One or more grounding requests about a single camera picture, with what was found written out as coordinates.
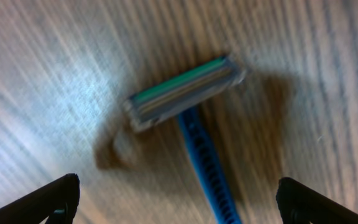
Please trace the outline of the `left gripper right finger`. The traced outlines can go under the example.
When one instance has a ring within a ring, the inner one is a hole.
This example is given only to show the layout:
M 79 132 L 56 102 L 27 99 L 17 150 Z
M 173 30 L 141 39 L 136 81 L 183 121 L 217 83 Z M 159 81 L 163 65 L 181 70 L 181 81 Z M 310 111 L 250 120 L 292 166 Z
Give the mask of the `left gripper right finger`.
M 284 224 L 358 224 L 358 214 L 311 188 L 284 177 L 276 201 Z

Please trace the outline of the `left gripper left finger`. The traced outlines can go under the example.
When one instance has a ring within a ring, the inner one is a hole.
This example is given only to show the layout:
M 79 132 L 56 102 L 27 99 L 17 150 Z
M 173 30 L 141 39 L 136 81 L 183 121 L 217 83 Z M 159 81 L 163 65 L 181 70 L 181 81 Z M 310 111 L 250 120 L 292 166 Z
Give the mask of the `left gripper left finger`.
M 79 177 L 66 174 L 0 208 L 0 223 L 71 224 L 79 201 Z

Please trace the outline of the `blue disposable razor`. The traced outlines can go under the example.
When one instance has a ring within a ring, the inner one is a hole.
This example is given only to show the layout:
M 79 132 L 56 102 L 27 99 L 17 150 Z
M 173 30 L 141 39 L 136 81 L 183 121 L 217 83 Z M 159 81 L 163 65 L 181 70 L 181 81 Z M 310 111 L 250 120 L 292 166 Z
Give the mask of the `blue disposable razor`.
M 130 96 L 124 103 L 130 126 L 142 132 L 175 118 L 187 153 L 218 223 L 240 223 L 213 140 L 197 106 L 240 83 L 244 72 L 228 55 L 214 58 L 172 79 Z

